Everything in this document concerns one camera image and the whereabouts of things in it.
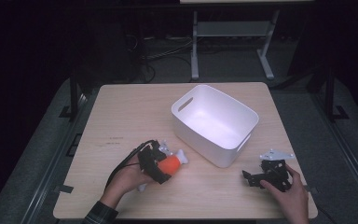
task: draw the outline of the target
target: table top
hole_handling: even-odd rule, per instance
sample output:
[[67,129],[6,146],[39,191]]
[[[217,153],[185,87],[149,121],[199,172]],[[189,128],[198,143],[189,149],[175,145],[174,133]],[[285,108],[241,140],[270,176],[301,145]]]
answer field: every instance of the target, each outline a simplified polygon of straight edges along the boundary
[[[210,83],[252,108],[259,116],[239,157],[218,168],[175,136],[171,107],[197,83],[134,84],[101,87],[64,185],[54,208],[56,218],[83,218],[100,199],[113,169],[141,143],[166,140],[170,150],[183,149],[189,159],[162,185],[149,184],[120,201],[118,218],[281,218],[279,205],[265,189],[249,187],[245,170],[261,174],[259,155],[271,148],[294,153],[264,83]],[[298,161],[287,160],[300,172]],[[317,216],[310,195],[310,218]]]

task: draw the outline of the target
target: wire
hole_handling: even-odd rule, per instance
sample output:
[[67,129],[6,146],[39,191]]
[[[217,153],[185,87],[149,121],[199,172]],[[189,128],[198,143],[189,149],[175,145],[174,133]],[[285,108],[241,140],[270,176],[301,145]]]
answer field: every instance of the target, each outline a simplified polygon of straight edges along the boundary
[[219,52],[230,50],[229,43],[223,43],[222,41],[215,41],[214,39],[208,38],[200,42],[200,47],[204,46],[206,49],[199,49],[199,54],[216,54]]
[[165,38],[166,40],[170,41],[170,42],[173,42],[173,43],[179,43],[179,44],[182,44],[188,40],[192,40],[191,37],[189,36],[184,36],[184,37],[166,37]]
[[124,165],[123,167],[121,167],[121,169],[123,169],[124,167],[127,167],[127,166],[132,166],[132,165],[139,165],[139,162]]
[[136,38],[135,35],[126,35],[126,37],[131,37],[132,39],[135,40],[134,46],[131,49],[128,49],[129,51],[133,51],[136,49],[136,47],[138,47],[138,38]]
[[145,73],[142,71],[142,69],[141,69],[141,71],[140,71],[140,73],[141,73],[141,77],[140,77],[140,79],[143,81],[143,83],[145,83],[145,84],[147,84],[147,83],[150,83],[154,78],[155,78],[155,76],[156,76],[156,69],[154,69],[154,67],[152,67],[151,65],[149,65],[149,64],[145,64],[145,67],[146,67],[146,70],[148,70],[149,68],[152,70],[152,77],[150,78],[150,79],[146,79],[146,75],[145,75]]
[[138,152],[140,152],[146,145],[154,142],[155,140],[149,140],[147,142],[142,143],[140,146],[138,146],[136,149],[134,149],[127,157],[126,159],[124,159],[116,168],[115,170],[112,171],[112,173],[110,174],[109,178],[107,179],[106,182],[106,186],[105,188],[107,188],[107,186],[110,184],[110,182],[112,181],[113,177],[117,174],[118,171],[120,171],[121,169],[123,169],[124,167],[128,166],[127,162],[133,157],[135,156]]
[[168,55],[180,52],[180,51],[182,51],[184,49],[187,49],[187,48],[191,47],[192,43],[193,43],[193,41],[190,38],[190,41],[185,43],[183,46],[177,47],[175,49],[170,49],[170,50],[167,50],[167,51],[159,53],[159,54],[150,55],[150,56],[146,56],[146,57],[143,56],[143,57],[141,57],[141,59],[143,59],[143,60],[145,60],[145,59],[157,59],[157,58],[161,58],[161,57],[164,57],[164,56],[168,56]]
[[319,206],[318,204],[315,205],[319,209],[319,211],[321,211],[325,216],[327,216],[328,219],[330,219],[331,222],[337,224],[336,221],[326,211],[324,211],[321,206]]
[[159,59],[179,59],[179,60],[182,60],[185,63],[187,63],[189,66],[191,66],[191,63],[188,60],[186,60],[186,59],[184,59],[182,57],[179,57],[179,56],[164,56],[164,57],[161,57]]

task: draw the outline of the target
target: black cable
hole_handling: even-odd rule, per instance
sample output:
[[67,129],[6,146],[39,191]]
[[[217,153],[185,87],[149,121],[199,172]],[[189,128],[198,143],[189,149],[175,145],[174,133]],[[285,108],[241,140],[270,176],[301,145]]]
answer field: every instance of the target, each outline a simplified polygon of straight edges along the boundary
[[157,60],[161,60],[161,59],[170,59],[170,58],[182,60],[182,61],[184,61],[185,63],[187,63],[189,66],[191,66],[191,63],[190,63],[188,60],[186,60],[186,59],[184,59],[184,58],[182,58],[182,57],[179,57],[179,56],[172,56],[172,55],[171,55],[171,56],[163,56],[163,57],[161,57],[161,58],[154,59],[154,60],[152,60],[152,61],[157,61]]
[[168,55],[172,55],[174,53],[179,53],[179,52],[184,51],[186,49],[190,49],[191,48],[191,43],[192,43],[192,41],[189,41],[187,44],[185,44],[183,46],[179,46],[179,47],[177,47],[175,49],[170,49],[168,51],[161,52],[161,53],[158,53],[158,54],[155,54],[155,55],[145,56],[142,59],[144,59],[145,62],[146,62],[147,60],[156,60],[156,59],[160,59],[160,58],[163,58],[165,56],[168,56]]
[[188,42],[189,39],[191,40],[191,37],[181,37],[181,38],[178,38],[178,39],[173,39],[171,37],[164,38],[164,40],[166,40],[167,42],[173,42],[173,43],[176,43],[176,44],[183,44],[185,42]]
[[334,224],[337,224],[336,221],[326,212],[322,209],[321,206],[319,206],[318,204],[315,204],[316,208],[318,208],[319,211],[321,211],[325,216],[327,216],[328,219],[330,219],[331,222],[333,222]]
[[154,69],[154,67],[152,67],[151,65],[149,65],[149,64],[145,64],[145,66],[146,66],[146,70],[149,70],[149,69],[151,69],[152,70],[152,77],[151,78],[149,78],[148,80],[146,79],[146,75],[145,75],[145,73],[142,71],[142,69],[141,69],[141,80],[143,81],[143,83],[144,84],[147,84],[147,83],[150,83],[151,81],[153,81],[153,79],[155,78],[155,76],[156,76],[156,70]]
[[112,181],[113,177],[117,174],[118,171],[120,171],[121,169],[123,169],[124,167],[128,166],[127,162],[133,157],[135,156],[138,152],[140,152],[146,145],[148,145],[149,143],[154,142],[155,140],[149,140],[147,142],[142,143],[140,146],[138,146],[136,149],[134,149],[127,157],[126,159],[124,159],[116,168],[115,170],[112,171],[112,173],[110,174],[109,178],[107,179],[106,182],[106,186],[105,188],[107,188],[107,186],[110,184],[110,182]]
[[202,45],[206,48],[205,50],[198,49],[199,54],[217,54],[223,51],[230,50],[230,45],[227,41],[216,41],[215,39],[207,38],[199,42],[200,42],[199,48],[201,48]]
[[139,162],[123,165],[123,167],[121,167],[121,169],[123,169],[124,167],[127,167],[127,166],[132,166],[132,165],[139,165]]

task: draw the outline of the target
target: hand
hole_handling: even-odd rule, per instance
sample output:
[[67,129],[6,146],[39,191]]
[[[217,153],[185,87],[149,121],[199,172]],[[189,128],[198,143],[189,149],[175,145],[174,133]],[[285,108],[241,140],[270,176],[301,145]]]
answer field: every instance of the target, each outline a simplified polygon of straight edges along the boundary
[[293,178],[292,187],[286,192],[276,189],[266,180],[260,184],[266,188],[278,201],[283,214],[292,224],[309,223],[308,220],[308,193],[301,183],[300,174],[286,164],[286,169]]
[[142,173],[139,167],[138,155],[134,155],[127,162],[127,165],[129,166],[122,168],[115,174],[100,199],[101,203],[113,209],[117,207],[118,202],[125,193],[136,189],[139,185],[153,181],[150,176]]

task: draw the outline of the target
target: gray carpet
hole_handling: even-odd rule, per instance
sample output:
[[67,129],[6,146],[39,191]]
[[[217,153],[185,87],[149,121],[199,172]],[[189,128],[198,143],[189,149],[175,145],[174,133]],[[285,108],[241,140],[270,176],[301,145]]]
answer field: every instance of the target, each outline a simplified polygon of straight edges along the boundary
[[[273,86],[286,79],[296,43],[274,42],[268,52],[272,70],[277,76],[268,81],[253,51],[255,43],[238,46],[215,54],[200,55],[198,82],[262,81]],[[151,50],[156,43],[151,43]],[[175,54],[187,61],[189,53]],[[166,58],[150,62],[156,71],[151,83],[188,82],[189,64],[182,59]],[[340,143],[331,131],[318,102],[320,95],[305,91],[306,79],[282,90],[272,91],[272,97],[282,118],[296,156],[302,167],[315,202],[337,223],[358,223],[358,183],[343,156]],[[72,157],[65,156],[77,133],[82,133],[97,96],[98,88],[83,99],[75,122],[59,118],[62,108],[69,105],[69,82],[66,81],[51,102],[46,115],[34,133],[11,178],[0,195],[0,223],[79,223],[79,220],[57,220],[52,210],[58,198],[57,187],[66,177]],[[340,104],[350,119],[338,120],[338,127],[358,159],[358,107],[339,82],[336,105]],[[48,181],[41,182],[43,177]],[[27,210],[30,204],[36,208]],[[285,220],[261,220],[257,223],[287,223]],[[311,223],[332,223],[319,213]]]

